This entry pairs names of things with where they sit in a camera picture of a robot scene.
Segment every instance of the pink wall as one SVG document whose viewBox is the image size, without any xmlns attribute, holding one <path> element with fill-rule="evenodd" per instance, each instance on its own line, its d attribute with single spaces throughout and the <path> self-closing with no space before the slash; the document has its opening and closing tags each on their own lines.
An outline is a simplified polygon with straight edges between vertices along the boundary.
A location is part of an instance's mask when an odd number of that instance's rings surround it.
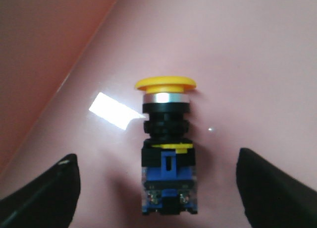
<svg viewBox="0 0 317 228">
<path fill-rule="evenodd" d="M 72 228 L 247 228 L 240 147 L 317 190 L 316 1 L 119 0 L 3 174 L 0 197 L 74 152 L 82 192 Z M 195 216 L 142 217 L 143 119 L 122 130 L 88 110 L 103 92 L 140 113 L 134 83 L 155 75 L 198 84 L 188 116 Z"/>
<path fill-rule="evenodd" d="M 0 0 L 0 172 L 115 0 Z"/>
</svg>

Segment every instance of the yellow button cap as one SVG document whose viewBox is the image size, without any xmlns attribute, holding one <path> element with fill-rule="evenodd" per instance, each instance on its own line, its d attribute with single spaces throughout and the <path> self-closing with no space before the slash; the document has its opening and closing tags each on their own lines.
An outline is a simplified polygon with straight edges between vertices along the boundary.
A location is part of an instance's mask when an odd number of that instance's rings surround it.
<svg viewBox="0 0 317 228">
<path fill-rule="evenodd" d="M 183 93 L 185 90 L 196 88 L 196 82 L 181 76 L 160 76 L 140 80 L 136 89 L 146 93 Z"/>
</svg>

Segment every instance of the silver metal ring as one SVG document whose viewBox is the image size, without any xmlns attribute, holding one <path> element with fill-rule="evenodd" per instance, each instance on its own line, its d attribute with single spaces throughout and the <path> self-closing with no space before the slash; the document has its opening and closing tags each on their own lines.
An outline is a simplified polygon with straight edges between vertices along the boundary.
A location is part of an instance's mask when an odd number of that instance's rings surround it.
<svg viewBox="0 0 317 228">
<path fill-rule="evenodd" d="M 143 96 L 144 103 L 189 103 L 189 97 L 184 93 L 151 93 Z"/>
</svg>

